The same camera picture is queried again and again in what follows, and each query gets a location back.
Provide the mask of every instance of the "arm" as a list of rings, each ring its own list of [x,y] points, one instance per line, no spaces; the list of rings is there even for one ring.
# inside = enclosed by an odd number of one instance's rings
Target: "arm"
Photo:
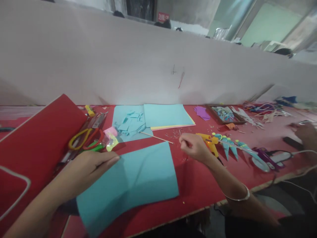
[[[200,136],[185,133],[180,136],[179,142],[183,151],[209,168],[226,196],[233,199],[246,197],[247,190],[245,186],[219,163],[217,158],[208,150]],[[235,216],[273,226],[279,225],[278,220],[252,194],[250,194],[250,198],[246,201],[237,202],[231,199],[227,199],[227,201]]]
[[[118,160],[114,152],[81,153],[27,206],[4,238],[43,237],[56,209],[84,192]]]

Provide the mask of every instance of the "yellow scissors handle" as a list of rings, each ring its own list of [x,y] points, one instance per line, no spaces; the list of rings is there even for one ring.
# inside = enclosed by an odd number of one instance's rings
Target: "yellow scissors handle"
[[[78,134],[76,134],[76,135],[74,135],[73,136],[73,138],[71,138],[71,140],[69,141],[69,143],[68,143],[68,147],[70,148],[70,149],[72,149],[72,150],[79,150],[83,145],[84,145],[84,143],[86,142],[86,140],[88,139],[88,136],[89,136],[89,134],[90,134],[90,132],[92,131],[92,128],[87,128],[87,129],[85,129],[85,130],[82,130],[81,132],[79,132]],[[78,144],[78,142],[79,142],[79,136],[80,135],[82,135],[82,134],[84,134],[85,132],[87,132],[86,133],[86,135],[85,135],[85,138],[83,139],[83,142],[82,142],[82,144],[81,145],[79,145],[78,147],[74,147],[74,146],[76,146],[77,144]]]

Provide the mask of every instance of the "silver bracelet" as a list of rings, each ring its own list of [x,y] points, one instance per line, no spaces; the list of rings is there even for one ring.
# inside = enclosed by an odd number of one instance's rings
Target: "silver bracelet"
[[[224,194],[224,196],[225,196],[226,198],[230,199],[230,200],[237,201],[237,202],[241,202],[241,201],[248,200],[249,197],[250,197],[250,191],[249,191],[249,189],[247,188],[247,186],[246,186],[245,184],[243,184],[243,185],[245,186],[245,188],[247,189],[247,192],[248,192],[248,194],[245,196],[245,198],[233,199],[233,198],[228,197],[226,194]]]

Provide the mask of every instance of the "blue paper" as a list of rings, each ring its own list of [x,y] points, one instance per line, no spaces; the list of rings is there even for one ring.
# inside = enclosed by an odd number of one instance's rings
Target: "blue paper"
[[[193,125],[182,104],[144,104],[146,127]]]
[[[119,132],[117,137],[119,142],[127,142],[132,140],[150,138],[150,136],[137,132],[137,130],[144,123],[145,123],[145,119],[144,119],[143,105],[137,105],[137,106],[121,105],[121,106],[115,107],[115,110],[113,113],[113,119],[112,119],[112,126],[115,127]],[[125,130],[123,130],[123,132],[120,133],[119,131],[120,128],[123,128]],[[143,132],[153,135],[153,132],[151,131],[150,128],[145,128]]]
[[[163,142],[122,155],[76,199],[89,237],[95,238],[125,211],[178,195],[171,151]]]

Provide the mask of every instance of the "hand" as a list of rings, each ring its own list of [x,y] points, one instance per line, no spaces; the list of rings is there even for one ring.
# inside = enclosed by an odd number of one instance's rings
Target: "hand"
[[[295,135],[303,141],[317,139],[317,131],[311,123],[306,123],[302,126],[299,126],[295,132]]]
[[[66,165],[46,189],[57,195],[61,205],[84,192],[118,160],[115,152],[85,151]]]
[[[179,143],[181,144],[182,151],[202,163],[206,163],[210,157],[216,159],[199,135],[183,133],[179,137]]]

